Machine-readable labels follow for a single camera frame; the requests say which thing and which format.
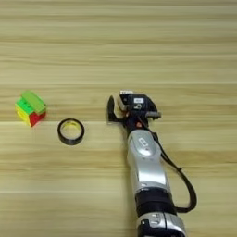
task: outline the table surface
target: table surface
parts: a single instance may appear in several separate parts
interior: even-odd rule
[[[136,236],[126,141],[106,124],[121,89],[163,113],[151,128],[198,194],[181,215],[189,236],[236,236],[236,12],[236,0],[0,0],[1,237]],[[33,129],[14,108],[26,89],[47,103]],[[74,147],[57,138],[68,117],[86,129]]]

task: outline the red cube face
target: red cube face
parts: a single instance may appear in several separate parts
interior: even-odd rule
[[[33,112],[30,115],[30,122],[31,122],[31,126],[33,127],[38,121],[40,121],[41,119],[43,119],[46,115],[46,112],[44,112],[42,115],[38,116],[35,112]]]

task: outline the red component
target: red component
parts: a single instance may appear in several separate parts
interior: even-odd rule
[[[42,120],[46,115],[46,112],[44,112],[42,115],[37,115],[35,112],[30,114],[30,122],[31,126],[33,127],[38,121]]]
[[[137,128],[141,128],[143,124],[141,122],[137,122]]]

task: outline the rubik's cube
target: rubik's cube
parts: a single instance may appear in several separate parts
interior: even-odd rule
[[[46,116],[44,101],[31,91],[26,91],[15,104],[19,117],[33,127]]]

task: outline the tape roll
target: tape roll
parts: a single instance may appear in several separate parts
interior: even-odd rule
[[[80,121],[66,118],[58,124],[57,133],[62,143],[75,145],[82,141],[85,129]]]

